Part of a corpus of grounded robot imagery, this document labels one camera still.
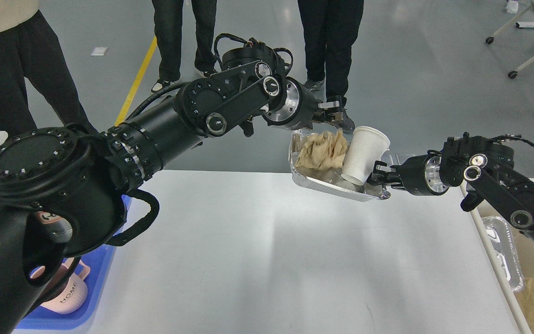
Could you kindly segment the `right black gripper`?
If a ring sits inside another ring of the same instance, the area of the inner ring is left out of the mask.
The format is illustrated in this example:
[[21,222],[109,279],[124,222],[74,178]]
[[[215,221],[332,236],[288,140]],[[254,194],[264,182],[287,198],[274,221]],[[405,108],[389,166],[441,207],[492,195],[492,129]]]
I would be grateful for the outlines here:
[[412,195],[443,195],[449,189],[439,175],[440,155],[420,155],[408,158],[398,167],[385,161],[375,161],[372,174],[398,174],[398,177],[368,177],[367,184],[403,190]]

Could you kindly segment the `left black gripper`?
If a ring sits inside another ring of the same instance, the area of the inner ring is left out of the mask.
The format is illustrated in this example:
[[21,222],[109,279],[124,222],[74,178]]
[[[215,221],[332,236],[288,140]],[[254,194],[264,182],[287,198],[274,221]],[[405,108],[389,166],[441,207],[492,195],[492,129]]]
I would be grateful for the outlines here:
[[341,97],[333,101],[318,102],[307,87],[292,77],[286,78],[286,98],[276,110],[262,115],[267,125],[289,131],[313,128],[314,123],[341,126],[347,116]]

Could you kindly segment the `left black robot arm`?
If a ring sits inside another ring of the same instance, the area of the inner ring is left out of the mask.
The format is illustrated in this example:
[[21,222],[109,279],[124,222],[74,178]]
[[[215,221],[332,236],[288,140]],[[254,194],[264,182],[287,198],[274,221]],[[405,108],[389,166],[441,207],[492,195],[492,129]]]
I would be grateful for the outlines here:
[[0,334],[44,300],[63,260],[147,230],[159,203],[140,186],[182,153],[236,127],[250,137],[255,118],[287,130],[343,119],[340,97],[319,102],[288,76],[283,47],[222,38],[243,46],[220,72],[161,89],[108,131],[41,128],[0,145]]

